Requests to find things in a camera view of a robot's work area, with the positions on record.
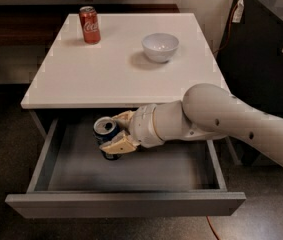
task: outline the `white tabletop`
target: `white tabletop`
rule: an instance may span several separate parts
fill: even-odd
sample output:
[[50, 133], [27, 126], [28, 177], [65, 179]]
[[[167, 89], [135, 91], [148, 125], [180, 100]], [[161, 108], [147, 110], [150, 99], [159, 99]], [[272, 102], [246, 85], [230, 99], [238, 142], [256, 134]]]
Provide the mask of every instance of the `white tabletop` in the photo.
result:
[[[70, 14], [22, 100], [22, 107], [139, 107], [180, 100], [197, 83], [226, 83], [191, 13], [99, 14], [101, 41], [83, 41], [79, 16]], [[144, 36], [175, 35], [180, 46], [160, 64], [142, 50]]]

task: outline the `robotic hand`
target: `robotic hand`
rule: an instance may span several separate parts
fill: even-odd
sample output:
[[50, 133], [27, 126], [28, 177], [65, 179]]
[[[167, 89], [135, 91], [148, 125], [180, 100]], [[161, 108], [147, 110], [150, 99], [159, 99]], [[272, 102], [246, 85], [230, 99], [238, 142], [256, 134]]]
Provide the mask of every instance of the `robotic hand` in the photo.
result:
[[100, 148], [123, 154], [163, 145], [169, 140], [242, 140], [283, 166], [283, 119], [250, 107], [212, 84], [191, 87], [183, 101], [140, 107], [113, 119], [121, 133]]

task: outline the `black can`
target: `black can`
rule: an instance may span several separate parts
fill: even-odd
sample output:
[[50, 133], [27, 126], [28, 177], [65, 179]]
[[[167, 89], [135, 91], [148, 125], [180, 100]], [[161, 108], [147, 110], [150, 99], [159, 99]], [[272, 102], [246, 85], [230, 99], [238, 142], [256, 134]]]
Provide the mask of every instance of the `black can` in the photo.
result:
[[[120, 127], [111, 117], [101, 117], [93, 125], [93, 133], [98, 145], [111, 141], [120, 132]], [[102, 151], [102, 155], [107, 160], [118, 160], [121, 155], [111, 155]]]

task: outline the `red soda can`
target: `red soda can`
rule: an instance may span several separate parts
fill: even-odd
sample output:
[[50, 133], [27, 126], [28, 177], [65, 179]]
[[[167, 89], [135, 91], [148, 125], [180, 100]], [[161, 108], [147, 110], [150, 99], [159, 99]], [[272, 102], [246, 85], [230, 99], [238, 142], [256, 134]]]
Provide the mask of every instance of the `red soda can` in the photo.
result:
[[100, 30], [98, 25], [97, 12], [92, 6], [80, 8], [80, 22], [84, 41], [88, 44], [96, 44], [100, 42]]

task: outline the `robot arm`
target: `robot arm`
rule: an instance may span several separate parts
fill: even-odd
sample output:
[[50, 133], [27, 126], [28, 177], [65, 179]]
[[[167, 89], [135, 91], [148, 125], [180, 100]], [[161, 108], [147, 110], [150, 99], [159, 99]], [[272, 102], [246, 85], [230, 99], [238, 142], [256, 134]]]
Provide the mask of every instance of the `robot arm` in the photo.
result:
[[231, 136], [283, 166], [283, 119], [254, 109], [212, 84], [191, 87], [182, 102], [140, 107], [126, 125], [135, 146]]

